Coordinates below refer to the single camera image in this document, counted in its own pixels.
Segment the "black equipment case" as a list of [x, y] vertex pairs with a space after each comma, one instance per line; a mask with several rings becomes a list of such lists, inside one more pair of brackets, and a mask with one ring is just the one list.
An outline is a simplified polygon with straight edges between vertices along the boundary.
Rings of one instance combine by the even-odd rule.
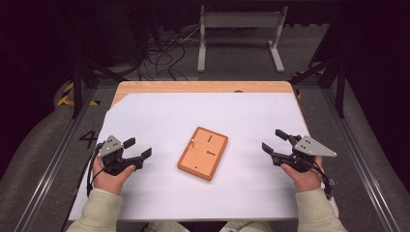
[[151, 9], [136, 5], [96, 8], [110, 57], [115, 64], [136, 63], [147, 56]]

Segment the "white paper sheet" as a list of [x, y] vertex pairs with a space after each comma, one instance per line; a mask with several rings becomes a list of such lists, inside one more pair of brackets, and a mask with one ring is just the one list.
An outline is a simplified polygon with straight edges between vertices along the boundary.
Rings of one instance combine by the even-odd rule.
[[[227, 146], [212, 181], [177, 167], [195, 129], [219, 132]], [[125, 182], [120, 218], [155, 220], [271, 220], [295, 218], [292, 180], [262, 150], [288, 154], [276, 130], [306, 135], [291, 93], [129, 94], [105, 114], [99, 139], [136, 143], [124, 153], [153, 154]]]

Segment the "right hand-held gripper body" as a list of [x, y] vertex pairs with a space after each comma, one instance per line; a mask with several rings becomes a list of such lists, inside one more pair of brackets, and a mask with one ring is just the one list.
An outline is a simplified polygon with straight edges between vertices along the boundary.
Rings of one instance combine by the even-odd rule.
[[292, 153], [290, 155], [283, 155], [272, 152], [273, 164], [276, 166], [281, 166], [283, 163], [286, 163], [294, 170], [304, 173], [313, 168], [316, 156], [331, 158], [337, 156], [335, 151], [308, 135], [295, 136], [290, 134], [279, 134], [278, 137], [284, 141], [288, 140], [290, 142]]

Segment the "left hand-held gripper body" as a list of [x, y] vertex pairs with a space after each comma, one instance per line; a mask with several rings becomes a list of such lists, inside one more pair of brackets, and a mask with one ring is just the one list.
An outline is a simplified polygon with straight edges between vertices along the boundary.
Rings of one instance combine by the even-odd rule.
[[110, 175], [116, 176], [130, 165], [134, 165], [136, 169], [143, 167], [143, 162], [131, 162], [130, 158], [123, 157], [126, 150], [123, 148], [123, 143], [115, 136], [110, 135], [99, 149], [98, 159], [102, 169]]

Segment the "person's right hand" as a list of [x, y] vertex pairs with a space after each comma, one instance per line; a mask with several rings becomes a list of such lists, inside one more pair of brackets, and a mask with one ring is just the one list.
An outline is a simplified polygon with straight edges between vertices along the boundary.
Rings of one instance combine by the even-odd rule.
[[286, 163], [283, 163], [280, 168], [293, 180], [297, 192], [304, 192], [321, 187], [321, 180], [318, 177], [318, 171], [315, 169], [300, 173]]

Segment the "person's left hand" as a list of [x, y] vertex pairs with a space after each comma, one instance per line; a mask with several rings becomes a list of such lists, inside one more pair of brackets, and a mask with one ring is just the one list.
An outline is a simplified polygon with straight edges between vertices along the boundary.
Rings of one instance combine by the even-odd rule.
[[93, 163], [93, 186], [96, 189], [102, 189], [112, 194], [120, 195], [124, 183], [134, 172], [135, 166], [126, 167], [120, 174], [112, 176], [106, 173], [100, 162], [95, 159]]

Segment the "black metal stand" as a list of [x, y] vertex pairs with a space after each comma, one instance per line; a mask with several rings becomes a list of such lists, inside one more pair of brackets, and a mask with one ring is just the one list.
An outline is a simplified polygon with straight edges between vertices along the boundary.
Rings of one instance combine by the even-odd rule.
[[86, 86], [85, 94], [89, 92], [89, 89], [96, 89], [99, 85], [99, 79], [94, 70], [99, 71], [103, 76], [118, 83], [126, 81], [126, 79], [118, 73], [103, 67], [95, 59], [88, 57], [86, 49], [83, 47], [87, 45], [87, 42], [82, 35], [81, 28], [78, 26], [72, 9], [67, 8], [67, 13], [69, 16], [65, 23], [68, 29], [65, 31], [64, 39], [70, 48], [73, 59], [73, 118], [77, 119], [83, 112], [84, 105], [89, 104], [89, 102], [85, 101], [86, 97], [82, 95], [82, 84]]
[[330, 58], [324, 62], [309, 68], [304, 72], [300, 72], [293, 76], [289, 83], [295, 85], [308, 77], [323, 71], [323, 74], [317, 81], [318, 86], [321, 89], [329, 89], [334, 81], [337, 82], [336, 89], [336, 110], [340, 118], [344, 118], [343, 104], [344, 104], [344, 89], [345, 89], [345, 66], [344, 66], [345, 54], [338, 52], [333, 58]]

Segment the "aluminium floor rail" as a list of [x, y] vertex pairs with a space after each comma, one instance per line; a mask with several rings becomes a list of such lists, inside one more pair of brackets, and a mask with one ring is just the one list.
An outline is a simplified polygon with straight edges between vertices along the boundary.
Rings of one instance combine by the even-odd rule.
[[336, 109], [336, 100], [333, 97], [331, 91], [325, 89], [322, 91], [322, 95], [327, 105], [331, 108], [331, 112], [337, 121], [337, 126], [339, 127], [343, 139], [349, 147], [351, 160], [353, 161], [360, 175], [362, 183], [366, 189], [367, 195], [369, 196], [370, 201], [373, 207], [375, 208], [375, 211], [379, 216], [385, 231], [403, 232], [403, 230], [397, 223], [390, 207], [388, 206], [385, 197], [382, 194], [378, 181], [371, 173], [368, 165], [366, 164], [363, 154], [359, 148], [359, 145], [353, 137], [352, 131], [348, 127], [347, 122], [339, 116], [338, 111]]
[[61, 163], [67, 153], [69, 144], [73, 139], [74, 132], [85, 114], [90, 101], [94, 97], [95, 92], [95, 89], [87, 89], [84, 91], [83, 99], [80, 100], [80, 104], [76, 101], [75, 106], [78, 106], [78, 109], [74, 111], [75, 117], [70, 120], [67, 128], [64, 130], [63, 137], [60, 140], [52, 158], [50, 159], [43, 176], [38, 181], [29, 203], [15, 226], [14, 232], [28, 232], [35, 216], [44, 202], [55, 176], [58, 173]]

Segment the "orange wooden tray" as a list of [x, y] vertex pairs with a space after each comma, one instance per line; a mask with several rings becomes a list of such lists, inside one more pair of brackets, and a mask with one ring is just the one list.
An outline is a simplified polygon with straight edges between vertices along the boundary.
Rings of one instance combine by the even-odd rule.
[[194, 147], [191, 147], [189, 141], [177, 163], [177, 167], [195, 177], [210, 182], [219, 166], [228, 137], [198, 127], [190, 139], [194, 139]]

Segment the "white metal stand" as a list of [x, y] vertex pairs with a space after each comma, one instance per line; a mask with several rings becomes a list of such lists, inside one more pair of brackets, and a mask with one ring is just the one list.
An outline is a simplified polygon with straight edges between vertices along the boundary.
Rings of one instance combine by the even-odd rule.
[[205, 72], [206, 65], [206, 29], [207, 28], [271, 28], [275, 36], [267, 42], [278, 73], [284, 72], [284, 65], [278, 53], [278, 41], [287, 16], [288, 7], [273, 12], [207, 12], [200, 8], [199, 51], [197, 71]]

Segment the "yellow black hazard tape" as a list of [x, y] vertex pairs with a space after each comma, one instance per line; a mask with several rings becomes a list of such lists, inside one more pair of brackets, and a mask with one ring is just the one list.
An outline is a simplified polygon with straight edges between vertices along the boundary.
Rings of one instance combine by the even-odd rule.
[[[57, 105], [75, 105], [74, 100], [69, 100], [69, 94], [71, 90], [73, 90], [73, 82], [71, 81], [67, 86], [65, 87], [62, 96], [57, 102]], [[98, 106], [100, 105], [100, 101], [90, 101], [89, 103], [90, 106]]]
[[[320, 77], [320, 76], [323, 75], [323, 72], [324, 72], [324, 71], [314, 72], [313, 75]], [[295, 78], [295, 77], [298, 77], [298, 76], [302, 75], [303, 73], [304, 73], [304, 72], [295, 72], [292, 77], [294, 77], [294, 78]], [[301, 99], [303, 98], [302, 92], [301, 92], [301, 90], [298, 89], [298, 88], [295, 89], [295, 95], [296, 95], [297, 100], [301, 100]]]

